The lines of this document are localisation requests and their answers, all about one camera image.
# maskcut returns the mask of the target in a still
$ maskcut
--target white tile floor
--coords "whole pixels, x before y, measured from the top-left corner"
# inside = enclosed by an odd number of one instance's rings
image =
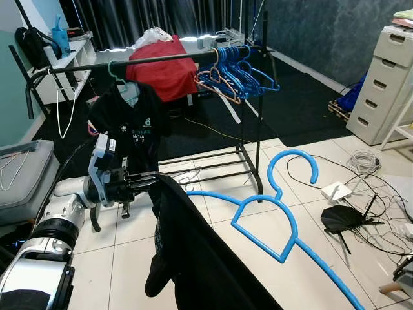
[[[261,144],[259,171],[265,194],[274,194],[266,178],[270,159],[285,149],[288,148],[279,139],[264,141]],[[355,150],[370,149],[383,164],[381,174],[413,176],[413,163],[397,151],[390,149],[380,152],[378,147],[369,147],[354,136],[303,145],[295,149],[325,156],[341,164],[345,164]],[[251,156],[255,156],[256,144],[247,145],[247,151]],[[190,161],[162,165],[161,171],[213,165],[223,159],[237,160],[236,155],[228,155],[220,159],[193,160],[191,156],[187,158]],[[405,293],[399,291],[385,296],[378,291],[380,285],[392,281],[392,272],[395,269],[395,264],[387,253],[381,253],[366,244],[357,242],[351,232],[346,232],[344,237],[352,251],[349,255],[335,236],[323,232],[320,215],[322,210],[328,207],[328,203],[319,190],[302,185],[288,176],[287,160],[288,158],[284,158],[277,163],[274,175],[284,191],[283,202],[290,207],[296,217],[300,238],[333,268],[366,309],[413,309],[413,301]],[[317,159],[317,162],[320,170],[317,186],[325,186],[338,180],[346,181],[353,177],[352,173],[325,160]],[[225,173],[245,169],[245,165],[235,164],[225,168]],[[216,168],[202,170],[197,176],[194,172],[184,173],[175,179],[196,180],[196,178],[207,178],[222,173],[222,168]],[[291,162],[290,173],[305,182],[310,178],[309,165],[301,159]],[[371,181],[381,196],[392,196],[382,183]],[[239,200],[256,193],[254,182],[248,179],[246,174],[196,183],[186,189],[222,192]],[[371,198],[369,195],[368,191],[358,192],[350,198],[350,201],[364,207]],[[230,226],[230,220],[236,211],[233,205],[202,196],[193,196],[191,199],[205,220],[245,262],[284,309],[352,309],[330,279],[301,249],[295,247],[286,262],[280,264]],[[120,209],[117,205],[110,209],[103,209],[99,217],[102,227],[99,233],[92,232],[90,220],[86,220],[75,250],[75,289],[70,309],[177,309],[173,284],[169,283],[155,298],[146,297],[143,289],[150,261],[155,253],[153,235],[156,219],[152,214],[151,206],[148,194],[141,194],[132,204],[130,218],[127,220],[120,217]],[[376,212],[382,210],[379,202],[372,210]],[[401,209],[395,203],[388,210],[388,214],[395,218],[403,217]],[[290,227],[282,210],[270,203],[252,203],[245,209],[239,221],[273,249],[281,249],[290,234]],[[374,228],[368,229],[372,234],[377,233],[373,231]],[[388,231],[388,225],[382,225],[378,230],[384,233]]]

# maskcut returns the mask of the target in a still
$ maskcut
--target clothing rack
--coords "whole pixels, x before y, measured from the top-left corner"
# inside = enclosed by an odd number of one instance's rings
[[[249,0],[245,0],[245,5],[244,5],[244,31],[247,34],[248,33],[248,8],[249,8]],[[29,20],[26,20],[26,23],[28,26],[30,25]],[[263,46],[251,46],[252,48],[258,49],[261,52],[261,55],[263,57],[267,57],[269,54],[267,52],[267,27],[268,27],[268,12],[264,11],[263,14]],[[249,44],[247,37],[245,37],[245,44]],[[25,66],[23,65],[23,62],[21,61],[20,57],[18,56],[17,52],[15,51],[15,48],[12,45],[9,45],[9,48],[13,54],[13,57],[20,68],[23,76],[26,79],[27,85],[26,85],[26,104],[27,104],[27,111],[28,111],[28,116],[30,119],[34,118],[33,115],[33,106],[32,106],[32,97],[31,93],[33,93],[34,97],[36,98],[37,103],[41,107],[41,110],[45,114],[45,117],[47,119],[47,110],[37,93],[36,87],[40,84],[41,80],[46,76],[46,75],[56,75],[58,73],[66,73],[66,72],[74,72],[74,71],[81,71],[81,70],[92,70],[92,69],[97,69],[97,68],[107,68],[108,63],[99,63],[99,64],[94,64],[94,65],[85,65],[85,66],[78,66],[78,67],[72,67],[72,68],[58,68],[58,69],[52,69],[52,68],[47,68],[44,70],[37,71],[34,73],[31,77],[28,76],[27,72],[25,71]],[[238,47],[240,55],[247,54],[248,50],[245,46],[239,46]],[[135,65],[135,64],[140,64],[140,63],[151,63],[151,62],[157,62],[157,61],[168,61],[168,60],[174,60],[174,59],[184,59],[184,58],[192,58],[195,62],[200,62],[200,61],[209,61],[213,62],[216,59],[216,53],[213,50],[206,51],[206,52],[198,52],[198,53],[192,53],[192,54],[179,54],[179,55],[171,55],[171,56],[161,56],[161,57],[152,57],[152,58],[144,58],[144,59],[136,59],[136,60],[129,60],[129,61],[117,61],[113,62],[111,64],[111,67],[124,67],[127,65]],[[259,65],[259,70],[262,70],[262,62],[260,62]],[[218,163],[215,165],[208,165],[204,167],[196,167],[193,169],[185,169],[185,170],[179,170],[179,171],[174,171],[174,172],[169,172],[168,174],[177,174],[177,173],[184,173],[184,172],[190,172],[190,171],[199,171],[203,169],[211,169],[211,168],[216,168],[216,167],[223,167],[227,165],[234,165],[237,163],[246,163],[248,165],[248,170],[243,171],[243,172],[236,172],[236,173],[231,173],[231,174],[223,174],[220,176],[214,176],[211,178],[204,178],[200,180],[189,180],[188,182],[180,183],[181,185],[187,185],[191,183],[197,183],[197,182],[202,182],[202,181],[210,181],[210,180],[215,180],[219,178],[227,178],[231,176],[237,176],[241,174],[252,174],[256,180],[257,183],[257,191],[258,194],[263,194],[263,184],[261,181],[261,178],[259,176],[259,153],[260,153],[260,135],[261,135],[261,124],[263,120],[263,97],[259,97],[258,101],[258,120],[257,120],[257,149],[256,149],[256,158],[255,158],[255,164],[252,162],[251,157],[248,155],[248,152],[245,149],[244,146],[244,119],[245,119],[245,100],[241,100],[241,134],[240,134],[240,139],[241,142],[236,145],[236,149],[231,152],[223,152],[219,154],[212,154],[212,155],[206,155],[206,156],[199,156],[196,158],[191,158],[189,160],[198,160],[201,158],[212,158],[212,157],[217,157],[217,156],[222,156],[222,155],[227,155],[227,154],[239,154],[242,153],[244,159],[243,160],[238,160],[238,161],[231,161],[227,163]],[[179,163],[179,162],[184,162],[188,160],[176,160],[176,161],[169,161],[169,163]]]

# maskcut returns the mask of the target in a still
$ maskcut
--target gray cushion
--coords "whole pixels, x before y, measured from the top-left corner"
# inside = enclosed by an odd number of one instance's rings
[[[2,191],[0,189],[0,211],[18,205],[24,205],[30,200],[33,193],[36,191],[43,171],[53,154],[53,148],[52,141],[43,140],[0,148],[0,158],[5,154],[35,149],[35,151],[28,153],[27,159],[15,177],[11,188],[8,191]],[[25,155],[25,152],[18,155],[15,160],[11,161],[4,168],[2,177],[3,187],[9,186],[15,172],[25,158]],[[0,167],[10,159],[11,158],[0,159]]]

